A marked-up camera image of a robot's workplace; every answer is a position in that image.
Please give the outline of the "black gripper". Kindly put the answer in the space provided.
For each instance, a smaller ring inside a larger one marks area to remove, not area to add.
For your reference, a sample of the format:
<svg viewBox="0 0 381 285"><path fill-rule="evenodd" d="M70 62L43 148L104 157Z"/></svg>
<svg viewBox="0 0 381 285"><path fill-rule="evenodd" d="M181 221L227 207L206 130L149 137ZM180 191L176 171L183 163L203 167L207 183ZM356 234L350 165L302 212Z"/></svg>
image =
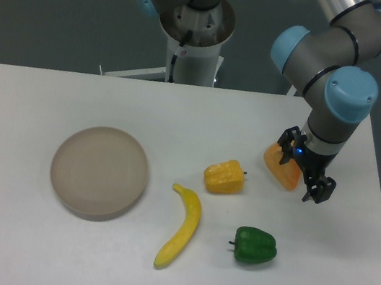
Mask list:
<svg viewBox="0 0 381 285"><path fill-rule="evenodd" d="M327 201L336 188L336 181L325 176L325 169L340 152L340 143L330 143L318 138L310 128L287 128L277 141L281 148L279 164L294 159L304 174L307 187L302 200L316 204Z"/></svg>

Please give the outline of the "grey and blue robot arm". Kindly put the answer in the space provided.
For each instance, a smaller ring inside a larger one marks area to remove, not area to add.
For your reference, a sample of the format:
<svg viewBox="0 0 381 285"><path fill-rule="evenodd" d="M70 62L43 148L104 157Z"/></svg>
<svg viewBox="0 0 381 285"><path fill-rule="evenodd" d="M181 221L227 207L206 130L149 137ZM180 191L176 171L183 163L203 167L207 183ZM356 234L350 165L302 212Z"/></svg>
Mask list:
<svg viewBox="0 0 381 285"><path fill-rule="evenodd" d="M336 182L325 169L378 97L362 61L381 56L381 9L370 0L317 0L329 28L313 34L303 26L283 31L271 59L311 111L303 127L286 129L278 163L295 162L306 185L305 200L327 201ZM138 0L144 13L158 16L167 36L165 80L212 87L219 52L235 30L226 0Z"/></svg>

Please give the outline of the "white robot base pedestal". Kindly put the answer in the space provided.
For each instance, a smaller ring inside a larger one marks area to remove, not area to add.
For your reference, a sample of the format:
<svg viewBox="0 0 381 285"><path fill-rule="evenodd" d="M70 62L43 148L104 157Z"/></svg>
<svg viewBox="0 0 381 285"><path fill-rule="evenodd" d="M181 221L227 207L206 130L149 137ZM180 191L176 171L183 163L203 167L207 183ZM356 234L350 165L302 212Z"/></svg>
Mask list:
<svg viewBox="0 0 381 285"><path fill-rule="evenodd" d="M235 12L227 0L197 10L179 6L159 16L167 38L164 67L107 71L104 76L213 87L224 60L221 47L235 30Z"/></svg>

